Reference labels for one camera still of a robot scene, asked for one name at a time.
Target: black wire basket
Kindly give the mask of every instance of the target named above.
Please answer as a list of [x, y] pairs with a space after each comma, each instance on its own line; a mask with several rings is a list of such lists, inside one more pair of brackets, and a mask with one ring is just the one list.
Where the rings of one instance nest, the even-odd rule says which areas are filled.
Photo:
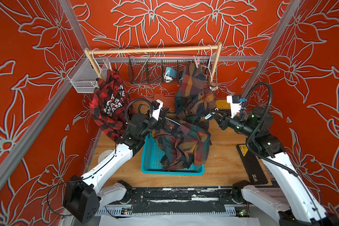
[[[128, 75], [131, 84], [164, 84], [164, 74], [167, 67], [173, 68], [176, 78], [168, 84], [181, 84], [182, 74], [188, 62], [194, 62], [194, 58], [177, 57], [177, 59], [164, 59], [163, 57], [129, 57]], [[212, 64], [208, 68], [209, 56], [200, 56], [199, 64], [202, 67], [206, 81], [211, 77]]]

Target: plaid shirt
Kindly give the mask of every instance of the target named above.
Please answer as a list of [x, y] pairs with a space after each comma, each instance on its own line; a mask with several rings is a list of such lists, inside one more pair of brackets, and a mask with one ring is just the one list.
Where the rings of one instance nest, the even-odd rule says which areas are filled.
[[189, 168], [206, 162], [211, 134], [205, 116], [216, 108], [213, 91], [206, 87], [202, 68], [188, 62], [183, 82], [175, 97], [175, 112], [179, 120], [167, 121], [164, 129], [156, 129], [154, 138], [165, 152], [161, 163], [164, 170]]
[[113, 141], [117, 141], [126, 129], [124, 111], [130, 102], [123, 78], [118, 70], [108, 70], [106, 81], [99, 79], [90, 102], [90, 113], [99, 128]]

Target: yellow label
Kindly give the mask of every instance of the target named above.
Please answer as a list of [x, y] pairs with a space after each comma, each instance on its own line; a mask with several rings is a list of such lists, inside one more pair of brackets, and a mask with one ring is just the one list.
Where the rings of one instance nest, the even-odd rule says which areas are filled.
[[256, 174], [252, 174], [252, 178], [254, 179], [255, 182], [257, 182]]
[[245, 156], [246, 153], [247, 153], [247, 151], [248, 151], [246, 145], [240, 144], [239, 147], [240, 147], [240, 150], [241, 150], [241, 152], [242, 152], [242, 155]]

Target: clothes pin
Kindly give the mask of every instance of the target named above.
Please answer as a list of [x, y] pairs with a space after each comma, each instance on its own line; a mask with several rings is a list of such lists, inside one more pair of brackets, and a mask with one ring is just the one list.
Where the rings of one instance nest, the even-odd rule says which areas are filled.
[[194, 55], [193, 58], [194, 58], [194, 63], [196, 65], [196, 68], [198, 68], [199, 67], [199, 56], [196, 58], [196, 56]]

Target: black mat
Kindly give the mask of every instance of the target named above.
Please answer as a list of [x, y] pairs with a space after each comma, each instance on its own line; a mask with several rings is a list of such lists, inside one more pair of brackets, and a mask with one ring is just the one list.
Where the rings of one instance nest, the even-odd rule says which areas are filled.
[[236, 148], [239, 152], [242, 163], [244, 164], [246, 173], [249, 176], [250, 182], [253, 185], [267, 184], [267, 178], [262, 171], [256, 156], [249, 152], [244, 144], [238, 144], [236, 145]]

